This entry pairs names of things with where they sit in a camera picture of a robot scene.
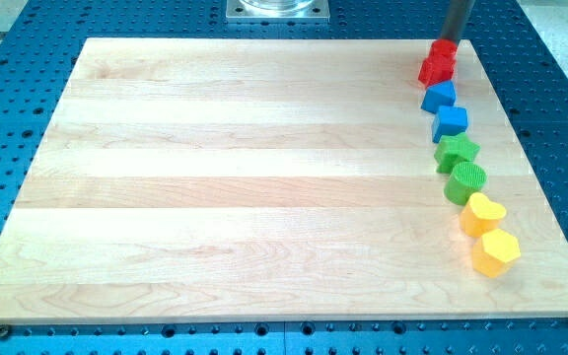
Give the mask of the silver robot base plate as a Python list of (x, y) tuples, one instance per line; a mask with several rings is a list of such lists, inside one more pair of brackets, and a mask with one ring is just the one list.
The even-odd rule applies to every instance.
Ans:
[(227, 0), (230, 22), (328, 22), (328, 0)]

